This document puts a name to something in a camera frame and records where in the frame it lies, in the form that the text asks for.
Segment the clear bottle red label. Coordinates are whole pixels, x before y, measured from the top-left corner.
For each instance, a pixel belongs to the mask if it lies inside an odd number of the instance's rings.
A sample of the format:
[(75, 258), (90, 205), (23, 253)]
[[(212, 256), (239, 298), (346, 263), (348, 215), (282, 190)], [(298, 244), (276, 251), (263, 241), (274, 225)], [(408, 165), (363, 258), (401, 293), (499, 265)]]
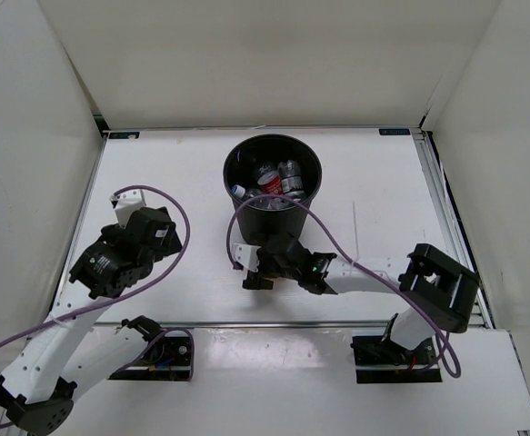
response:
[(260, 163), (254, 169), (256, 182), (263, 193), (282, 195), (282, 183), (276, 166), (270, 162)]

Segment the clear bottle black cap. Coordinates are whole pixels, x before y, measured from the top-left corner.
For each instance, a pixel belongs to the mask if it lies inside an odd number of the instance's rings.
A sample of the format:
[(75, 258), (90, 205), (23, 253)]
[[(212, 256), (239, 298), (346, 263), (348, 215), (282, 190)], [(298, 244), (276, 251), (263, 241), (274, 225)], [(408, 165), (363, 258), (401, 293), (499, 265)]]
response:
[(281, 162), (277, 166), (277, 171), (281, 179), (284, 196), (295, 201), (303, 201), (306, 198), (306, 192), (298, 162), (294, 160)]

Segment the clear bottle blue label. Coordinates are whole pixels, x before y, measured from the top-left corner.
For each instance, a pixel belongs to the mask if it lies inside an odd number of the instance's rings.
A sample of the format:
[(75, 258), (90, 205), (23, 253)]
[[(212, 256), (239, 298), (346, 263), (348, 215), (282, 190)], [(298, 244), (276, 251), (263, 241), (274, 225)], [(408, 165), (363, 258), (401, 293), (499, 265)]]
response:
[(233, 196), (241, 202), (245, 202), (251, 198), (255, 198), (263, 194), (263, 192), (258, 188), (245, 188), (240, 184), (233, 185), (231, 188), (231, 192)]

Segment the clear unlabelled plastic bottle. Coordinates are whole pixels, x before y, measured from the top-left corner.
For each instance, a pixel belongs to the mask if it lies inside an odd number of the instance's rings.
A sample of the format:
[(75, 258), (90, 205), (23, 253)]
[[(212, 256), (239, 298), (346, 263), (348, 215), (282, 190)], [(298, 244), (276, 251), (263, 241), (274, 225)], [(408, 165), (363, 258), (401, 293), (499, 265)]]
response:
[(251, 205), (259, 210), (264, 211), (280, 211), (293, 206), (284, 198), (270, 197), (256, 199), (251, 203)]

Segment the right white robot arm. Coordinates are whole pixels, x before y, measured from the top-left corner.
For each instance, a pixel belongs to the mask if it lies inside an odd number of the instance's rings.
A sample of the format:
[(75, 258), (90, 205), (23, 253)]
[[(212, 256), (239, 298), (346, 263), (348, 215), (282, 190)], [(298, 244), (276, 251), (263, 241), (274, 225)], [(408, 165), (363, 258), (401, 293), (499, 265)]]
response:
[(289, 234), (277, 235), (264, 246), (236, 243), (233, 260), (246, 270), (243, 287), (248, 290), (271, 290), (273, 280), (283, 278), (315, 295), (400, 296), (409, 308), (394, 316), (382, 340), (383, 355), (395, 363), (406, 361), (439, 332), (466, 332), (479, 288), (476, 273), (428, 243), (415, 246), (400, 274), (392, 260), (370, 270), (336, 253), (312, 253)]

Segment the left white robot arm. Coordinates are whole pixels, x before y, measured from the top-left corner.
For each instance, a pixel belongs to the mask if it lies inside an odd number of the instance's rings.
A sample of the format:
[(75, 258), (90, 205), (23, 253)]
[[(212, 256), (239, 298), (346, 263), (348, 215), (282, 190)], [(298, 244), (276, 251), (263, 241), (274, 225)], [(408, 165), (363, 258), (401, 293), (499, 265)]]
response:
[(0, 372), (0, 407), (15, 427), (50, 435), (87, 391), (134, 362), (163, 356), (166, 331), (145, 317), (124, 320), (108, 342), (75, 353), (85, 336), (125, 289), (148, 277), (155, 263), (180, 253), (182, 244), (166, 208), (140, 207), (125, 223), (107, 225), (71, 268), (81, 289), (64, 294), (39, 331)]

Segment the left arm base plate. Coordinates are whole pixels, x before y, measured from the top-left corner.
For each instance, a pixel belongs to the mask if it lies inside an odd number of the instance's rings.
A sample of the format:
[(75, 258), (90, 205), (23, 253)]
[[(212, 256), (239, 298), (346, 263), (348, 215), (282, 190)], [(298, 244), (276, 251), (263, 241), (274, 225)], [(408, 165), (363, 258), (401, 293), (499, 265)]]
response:
[(194, 374), (195, 341), (185, 328), (163, 328), (143, 315), (123, 319), (122, 326), (138, 331), (146, 343), (157, 342), (137, 361), (113, 372), (111, 381), (190, 382)]

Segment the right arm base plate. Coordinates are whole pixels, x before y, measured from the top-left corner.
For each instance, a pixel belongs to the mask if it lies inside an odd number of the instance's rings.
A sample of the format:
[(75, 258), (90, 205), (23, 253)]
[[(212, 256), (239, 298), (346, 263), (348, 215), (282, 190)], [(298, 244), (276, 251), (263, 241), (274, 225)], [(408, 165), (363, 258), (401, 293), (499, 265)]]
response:
[(432, 339), (408, 351), (385, 343), (380, 335), (355, 335), (350, 344), (354, 352), (357, 384), (438, 383), (442, 376), (435, 362)]

